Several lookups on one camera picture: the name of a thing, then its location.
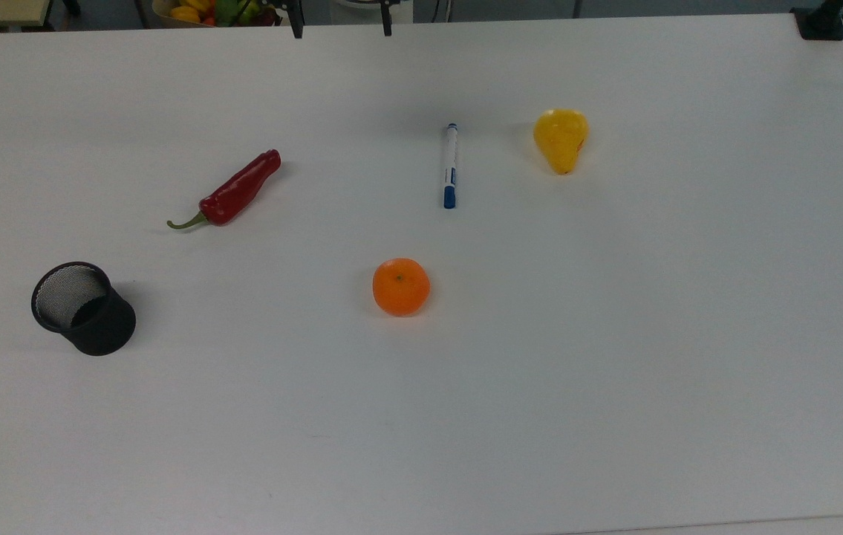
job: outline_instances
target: green stem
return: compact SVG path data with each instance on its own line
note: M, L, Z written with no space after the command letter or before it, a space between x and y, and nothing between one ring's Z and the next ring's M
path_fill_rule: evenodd
M193 227L194 224L204 223L206 221L206 216L201 211L198 211L197 215L193 216L193 219L187 221L184 224L174 224L172 221L167 221L167 227L176 228L176 230L181 230L181 228L190 228Z

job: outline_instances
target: white marker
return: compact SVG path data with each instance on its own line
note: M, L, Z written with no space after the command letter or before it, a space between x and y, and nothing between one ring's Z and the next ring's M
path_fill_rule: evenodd
M458 185L458 125L448 125L444 146L444 207L455 207L455 186Z

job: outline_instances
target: mandarin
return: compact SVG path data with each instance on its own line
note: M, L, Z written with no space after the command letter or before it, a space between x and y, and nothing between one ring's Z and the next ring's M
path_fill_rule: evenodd
M428 300L430 292L428 274L411 258L386 260L378 265L371 277L374 301L393 316L414 314Z

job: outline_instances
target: pear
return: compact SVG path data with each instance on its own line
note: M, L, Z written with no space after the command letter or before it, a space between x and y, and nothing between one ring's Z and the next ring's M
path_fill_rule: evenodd
M548 109L533 125L533 141L559 174L573 170L589 134L587 118L575 109Z

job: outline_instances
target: black mesh pencil holder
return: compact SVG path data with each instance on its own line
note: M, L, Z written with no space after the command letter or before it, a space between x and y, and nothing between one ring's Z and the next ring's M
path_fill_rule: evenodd
M57 332L85 355L107 355L134 333L134 309L97 265L69 262L48 271L31 294L38 325Z

